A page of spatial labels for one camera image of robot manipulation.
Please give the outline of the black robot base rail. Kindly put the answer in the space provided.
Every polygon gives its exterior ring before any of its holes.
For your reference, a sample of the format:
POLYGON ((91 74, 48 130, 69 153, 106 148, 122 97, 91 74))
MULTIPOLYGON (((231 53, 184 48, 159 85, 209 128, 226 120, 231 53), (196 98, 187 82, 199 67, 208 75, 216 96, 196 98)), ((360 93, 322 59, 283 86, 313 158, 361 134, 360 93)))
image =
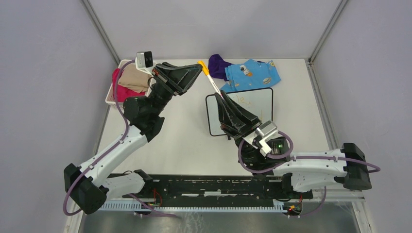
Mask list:
POLYGON ((269 210, 277 201, 309 200, 312 191, 298 193, 288 188, 281 177, 144 175, 143 188, 134 193, 160 210, 249 211, 269 210))

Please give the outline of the white marker pen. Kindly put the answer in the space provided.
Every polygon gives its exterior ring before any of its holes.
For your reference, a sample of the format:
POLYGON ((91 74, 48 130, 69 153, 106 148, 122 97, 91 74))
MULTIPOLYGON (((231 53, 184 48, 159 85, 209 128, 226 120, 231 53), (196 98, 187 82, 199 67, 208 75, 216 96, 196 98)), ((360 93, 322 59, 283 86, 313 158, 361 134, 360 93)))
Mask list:
POLYGON ((221 96, 220 89, 217 87, 216 83, 214 82, 213 78, 211 77, 210 74, 207 74, 206 77, 208 78, 211 86, 213 87, 215 93, 218 93, 221 96))

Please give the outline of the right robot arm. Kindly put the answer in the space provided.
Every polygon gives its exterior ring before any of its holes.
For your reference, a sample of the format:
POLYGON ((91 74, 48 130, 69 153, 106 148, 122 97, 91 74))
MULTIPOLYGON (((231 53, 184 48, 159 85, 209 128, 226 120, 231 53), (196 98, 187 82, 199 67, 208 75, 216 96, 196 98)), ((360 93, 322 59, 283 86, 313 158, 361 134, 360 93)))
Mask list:
POLYGON ((224 91, 214 93, 221 129, 235 140, 238 162, 253 175, 281 176, 281 193, 293 198, 317 187, 341 184, 349 190, 370 190, 370 174, 380 168, 366 161, 354 143, 321 152, 294 152, 292 139, 272 120, 240 106, 224 91))

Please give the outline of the white whiteboard black frame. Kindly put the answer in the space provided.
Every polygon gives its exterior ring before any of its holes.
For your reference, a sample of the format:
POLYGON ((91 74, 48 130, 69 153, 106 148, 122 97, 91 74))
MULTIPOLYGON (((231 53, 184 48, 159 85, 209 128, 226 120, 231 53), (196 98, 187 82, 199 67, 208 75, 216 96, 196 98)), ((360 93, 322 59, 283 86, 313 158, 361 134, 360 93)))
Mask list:
MULTIPOLYGON (((273 90, 271 88, 231 92, 228 96, 241 107, 258 116, 262 122, 273 119, 273 90)), ((209 134, 225 136, 226 134, 220 128, 218 105, 213 95, 206 97, 206 112, 209 134)))

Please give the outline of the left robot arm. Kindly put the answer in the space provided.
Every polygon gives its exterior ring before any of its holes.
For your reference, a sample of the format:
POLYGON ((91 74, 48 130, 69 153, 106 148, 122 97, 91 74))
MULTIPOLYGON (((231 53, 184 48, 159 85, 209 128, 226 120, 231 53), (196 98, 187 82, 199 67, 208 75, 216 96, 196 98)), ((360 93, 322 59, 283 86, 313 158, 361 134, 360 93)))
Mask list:
POLYGON ((78 213, 67 210, 68 200, 73 200, 79 211, 92 214, 110 199, 134 194, 141 198, 151 195, 153 185, 144 172, 110 175, 133 152, 159 134, 165 120, 160 113, 172 97, 181 96, 191 88, 203 69, 203 63, 177 67, 163 62, 153 67, 154 84, 150 86, 149 95, 127 98, 119 109, 125 121, 125 131, 101 153, 79 166, 69 164, 65 167, 63 211, 67 216, 78 213))

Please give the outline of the yellow marker cap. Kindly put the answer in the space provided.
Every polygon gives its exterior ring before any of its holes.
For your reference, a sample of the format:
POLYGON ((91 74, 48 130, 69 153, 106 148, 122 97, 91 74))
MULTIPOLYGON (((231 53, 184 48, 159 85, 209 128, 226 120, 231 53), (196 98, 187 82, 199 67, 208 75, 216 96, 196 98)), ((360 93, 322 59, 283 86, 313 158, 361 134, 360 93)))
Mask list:
POLYGON ((209 70, 207 68, 207 66, 205 65, 205 63, 203 61, 198 61, 198 64, 200 64, 202 66, 202 72, 208 76, 209 75, 209 70))

